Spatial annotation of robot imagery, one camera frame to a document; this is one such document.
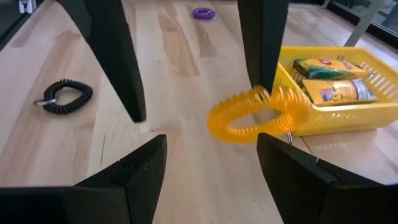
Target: yellow package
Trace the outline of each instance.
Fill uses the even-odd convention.
[[[349,62],[323,59],[298,59],[293,68],[308,79],[342,80],[367,78],[370,71]]]
[[[371,103],[377,100],[362,78],[354,80],[324,81],[302,80],[306,93],[315,106],[336,106]]]

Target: orange spiral cord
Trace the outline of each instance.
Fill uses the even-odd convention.
[[[229,126],[232,121],[260,112],[266,106],[282,114],[265,124]],[[209,113],[207,128],[211,135],[222,141],[253,142],[259,133],[285,134],[296,130],[308,119],[310,106],[310,100],[302,91],[279,87],[270,96],[262,86],[256,86],[215,105]]]

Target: black spiral cord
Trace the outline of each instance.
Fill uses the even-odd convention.
[[[43,105],[43,109],[50,113],[54,114],[68,114],[72,113],[78,109],[80,109],[82,106],[84,106],[91,97],[93,96],[93,89],[81,82],[76,82],[73,80],[60,80],[52,85],[50,85],[45,91],[44,91],[44,98],[43,102],[49,102],[55,99],[55,94],[60,91],[62,88],[69,87],[69,88],[74,88],[76,90],[80,90],[82,92],[81,96],[72,102],[66,104],[66,105],[58,105],[56,102],[48,103]]]

